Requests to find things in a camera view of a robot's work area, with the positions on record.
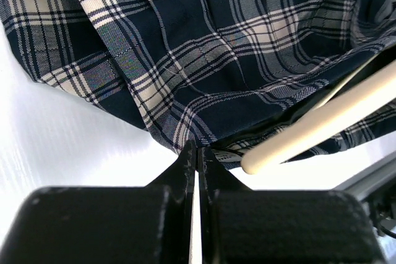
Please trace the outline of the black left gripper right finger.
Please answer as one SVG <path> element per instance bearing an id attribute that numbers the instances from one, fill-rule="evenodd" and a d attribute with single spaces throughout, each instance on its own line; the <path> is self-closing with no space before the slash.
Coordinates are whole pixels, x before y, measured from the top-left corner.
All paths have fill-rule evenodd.
<path id="1" fill-rule="evenodd" d="M 197 152 L 204 263 L 385 263 L 362 204 L 338 190 L 252 190 Z"/>

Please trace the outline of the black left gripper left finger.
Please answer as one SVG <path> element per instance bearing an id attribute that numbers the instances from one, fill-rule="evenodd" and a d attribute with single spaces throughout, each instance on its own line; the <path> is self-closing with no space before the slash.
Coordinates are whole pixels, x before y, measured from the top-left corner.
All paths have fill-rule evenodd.
<path id="1" fill-rule="evenodd" d="M 42 187 L 21 205 L 2 263 L 188 263 L 196 147 L 144 187 Z"/>

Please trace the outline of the plaid green white skirt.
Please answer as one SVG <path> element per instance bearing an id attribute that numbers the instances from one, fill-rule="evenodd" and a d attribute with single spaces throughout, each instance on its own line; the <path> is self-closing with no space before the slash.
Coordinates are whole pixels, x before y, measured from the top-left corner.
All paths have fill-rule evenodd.
<path id="1" fill-rule="evenodd" d="M 32 80 L 228 169 L 395 58 L 395 0 L 1 0 Z"/>

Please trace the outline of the cream plastic hanger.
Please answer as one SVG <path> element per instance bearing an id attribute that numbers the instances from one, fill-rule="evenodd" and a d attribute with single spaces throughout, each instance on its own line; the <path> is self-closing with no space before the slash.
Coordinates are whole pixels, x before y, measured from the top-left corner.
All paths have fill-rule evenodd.
<path id="1" fill-rule="evenodd" d="M 306 113 L 284 131 L 244 154 L 247 174 L 280 164 L 322 143 L 395 98 L 395 61 L 323 106 Z"/>

